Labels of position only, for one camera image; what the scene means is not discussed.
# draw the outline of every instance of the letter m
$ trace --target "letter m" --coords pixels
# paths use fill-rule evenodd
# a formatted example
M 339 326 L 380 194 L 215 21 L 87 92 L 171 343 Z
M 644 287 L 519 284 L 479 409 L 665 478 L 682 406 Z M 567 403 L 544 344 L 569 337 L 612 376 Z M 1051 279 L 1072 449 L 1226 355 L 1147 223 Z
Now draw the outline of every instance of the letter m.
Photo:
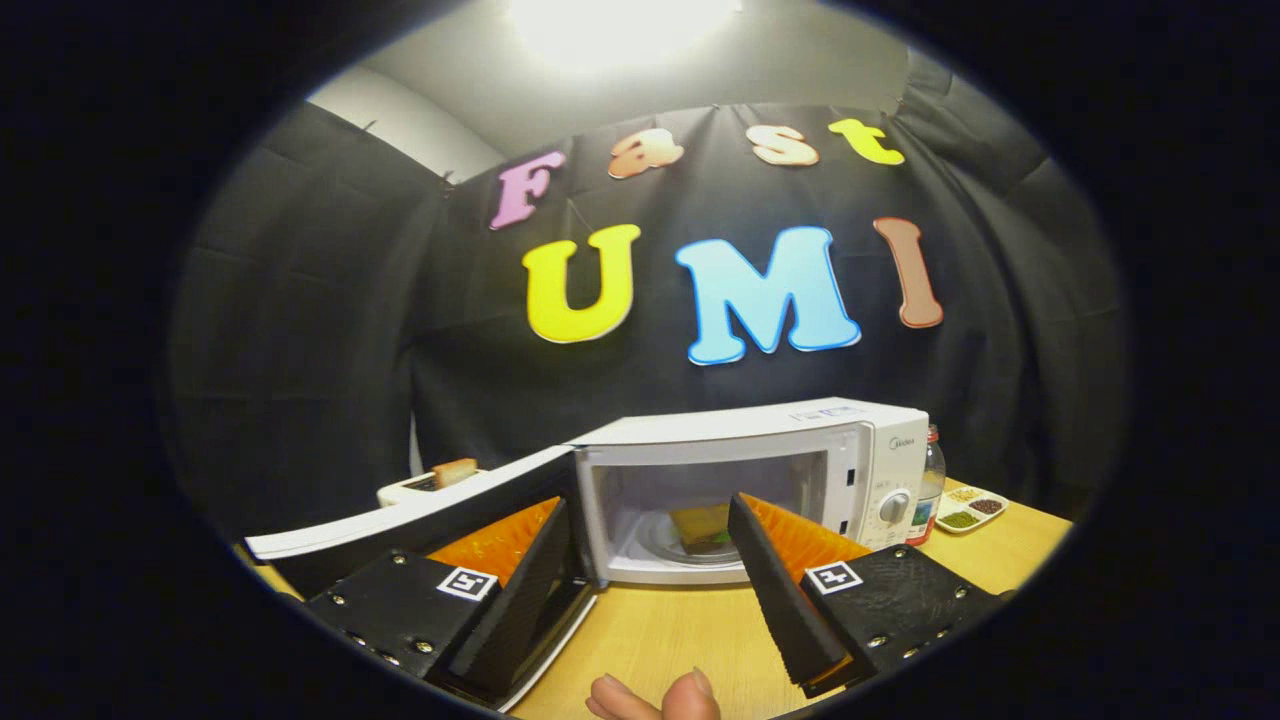
M 689 268 L 698 304 L 698 342 L 689 347 L 689 359 L 698 365 L 717 365 L 746 355 L 746 343 L 730 327 L 730 310 L 765 352 L 778 348 L 788 305 L 795 307 L 796 322 L 787 341 L 796 350 L 829 350 L 858 342 L 863 332 L 845 314 L 827 252 L 831 240 L 824 228 L 780 232 L 764 277 L 723 240 L 681 247 L 676 263 Z

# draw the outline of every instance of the ceiling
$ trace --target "ceiling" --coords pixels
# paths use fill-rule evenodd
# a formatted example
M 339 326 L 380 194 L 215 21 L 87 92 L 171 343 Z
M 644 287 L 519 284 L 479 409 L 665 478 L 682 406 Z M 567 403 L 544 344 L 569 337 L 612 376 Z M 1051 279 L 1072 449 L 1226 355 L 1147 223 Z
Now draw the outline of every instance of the ceiling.
M 696 44 L 599 72 L 532 51 L 508 1 L 467 3 L 361 64 L 429 97 L 507 158 L 599 126 L 713 102 L 890 109 L 905 83 L 900 40 L 817 0 L 741 0 Z M 671 22 L 680 19 L 676 13 Z M 645 53 L 645 37 L 616 32 L 617 53 Z M 575 41 L 571 29 L 564 36 Z

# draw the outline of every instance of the plate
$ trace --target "plate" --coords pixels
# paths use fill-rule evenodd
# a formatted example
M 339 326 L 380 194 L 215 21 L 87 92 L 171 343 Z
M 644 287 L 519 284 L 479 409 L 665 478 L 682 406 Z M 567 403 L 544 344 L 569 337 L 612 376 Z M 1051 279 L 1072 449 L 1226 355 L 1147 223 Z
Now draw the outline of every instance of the plate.
M 1000 503 L 1000 507 L 991 512 L 983 512 L 973 506 L 974 502 L 980 501 L 995 501 Z M 963 536 L 965 533 L 972 533 L 978 528 L 986 525 L 987 523 L 995 520 L 1001 512 L 1009 509 L 1009 500 L 993 493 L 975 487 L 960 487 L 950 489 L 942 493 L 942 503 L 938 506 L 938 519 L 934 525 L 942 528 L 943 530 L 954 534 Z M 968 512 L 973 516 L 977 523 L 965 527 L 951 525 L 946 521 L 948 515 L 956 512 Z
M 680 532 L 671 521 L 671 515 L 666 512 L 650 512 L 643 516 L 640 527 L 636 528 L 636 539 L 649 552 L 681 565 L 728 565 L 741 560 L 732 542 L 716 552 L 699 555 L 685 552 L 685 546 L 680 544 Z

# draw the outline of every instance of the human finger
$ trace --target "human finger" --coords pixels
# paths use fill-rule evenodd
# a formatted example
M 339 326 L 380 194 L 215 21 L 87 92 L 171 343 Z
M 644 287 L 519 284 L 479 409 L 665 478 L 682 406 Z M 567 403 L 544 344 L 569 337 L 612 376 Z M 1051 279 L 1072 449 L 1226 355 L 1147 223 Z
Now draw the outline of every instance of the human finger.
M 591 683 L 591 698 L 608 715 L 600 715 L 591 702 L 586 707 L 604 720 L 662 720 L 662 712 L 631 692 L 621 680 L 605 673 Z
M 719 703 L 712 693 L 712 683 L 701 670 L 694 667 L 671 684 L 662 698 L 663 720 L 721 720 Z

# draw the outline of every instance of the ceiling light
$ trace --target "ceiling light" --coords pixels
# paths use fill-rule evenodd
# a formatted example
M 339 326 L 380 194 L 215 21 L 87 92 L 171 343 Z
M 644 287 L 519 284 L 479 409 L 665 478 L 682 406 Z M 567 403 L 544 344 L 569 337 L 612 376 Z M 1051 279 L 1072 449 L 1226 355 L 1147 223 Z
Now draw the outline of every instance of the ceiling light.
M 508 0 L 529 50 L 562 69 L 641 65 L 694 46 L 740 0 Z

